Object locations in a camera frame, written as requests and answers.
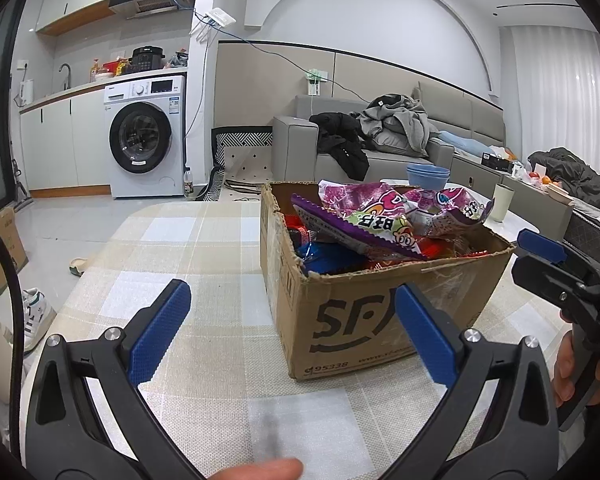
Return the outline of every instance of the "blue snack package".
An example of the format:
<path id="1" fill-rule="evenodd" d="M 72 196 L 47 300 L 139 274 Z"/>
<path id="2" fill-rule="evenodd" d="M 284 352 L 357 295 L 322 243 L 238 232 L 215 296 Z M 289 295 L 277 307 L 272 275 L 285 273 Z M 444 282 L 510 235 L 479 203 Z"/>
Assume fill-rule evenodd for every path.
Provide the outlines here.
<path id="1" fill-rule="evenodd" d="M 306 272 L 337 274 L 348 269 L 358 270 L 368 258 L 340 244 L 309 242 L 299 247 L 296 254 L 302 258 Z"/>

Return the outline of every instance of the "faucet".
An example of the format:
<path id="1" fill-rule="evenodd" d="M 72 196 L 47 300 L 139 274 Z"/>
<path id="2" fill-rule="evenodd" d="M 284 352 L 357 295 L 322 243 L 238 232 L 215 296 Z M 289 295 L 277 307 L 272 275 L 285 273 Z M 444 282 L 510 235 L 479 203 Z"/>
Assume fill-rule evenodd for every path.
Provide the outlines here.
<path id="1" fill-rule="evenodd" d="M 62 69 L 64 67 L 67 67 L 67 70 L 69 71 L 69 77 L 67 77 L 66 83 L 64 84 L 64 89 L 68 90 L 69 88 L 71 88 L 71 67 L 69 65 L 67 65 L 67 63 L 62 63 L 62 65 L 60 65 L 60 69 L 58 70 L 58 72 L 62 72 Z"/>

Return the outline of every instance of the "blue bowl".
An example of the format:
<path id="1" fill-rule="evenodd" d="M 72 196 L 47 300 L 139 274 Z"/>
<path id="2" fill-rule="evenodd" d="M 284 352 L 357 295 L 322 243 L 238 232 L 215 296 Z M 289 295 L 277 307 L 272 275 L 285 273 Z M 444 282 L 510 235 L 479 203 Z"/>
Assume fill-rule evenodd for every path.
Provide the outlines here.
<path id="1" fill-rule="evenodd" d="M 410 186 L 422 189 L 441 191 L 449 180 L 450 171 L 447 168 L 429 164 L 407 164 L 407 177 Z"/>

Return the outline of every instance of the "washing machine door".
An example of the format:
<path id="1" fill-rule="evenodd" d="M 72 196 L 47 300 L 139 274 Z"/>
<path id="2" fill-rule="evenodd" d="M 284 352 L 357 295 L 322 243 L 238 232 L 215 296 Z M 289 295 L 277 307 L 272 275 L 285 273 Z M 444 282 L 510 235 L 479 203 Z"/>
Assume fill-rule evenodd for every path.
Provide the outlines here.
<path id="1" fill-rule="evenodd" d="M 113 119 L 111 154 L 129 173 L 147 173 L 162 162 L 171 140 L 171 125 L 163 111 L 148 103 L 131 103 Z"/>

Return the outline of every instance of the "blue cloth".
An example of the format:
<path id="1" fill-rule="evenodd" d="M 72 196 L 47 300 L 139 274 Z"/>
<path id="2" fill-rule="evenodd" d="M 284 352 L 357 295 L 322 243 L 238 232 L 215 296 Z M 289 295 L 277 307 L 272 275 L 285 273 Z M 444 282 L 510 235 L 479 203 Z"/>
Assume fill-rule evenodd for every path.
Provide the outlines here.
<path id="1" fill-rule="evenodd" d="M 458 137 L 457 135 L 450 134 L 444 130 L 440 131 L 438 138 L 444 142 L 448 142 L 460 150 L 463 150 L 464 152 L 471 153 L 472 155 L 479 156 L 480 158 L 482 158 L 483 153 L 495 155 L 489 146 L 481 143 L 479 140 L 465 139 L 464 137 Z"/>

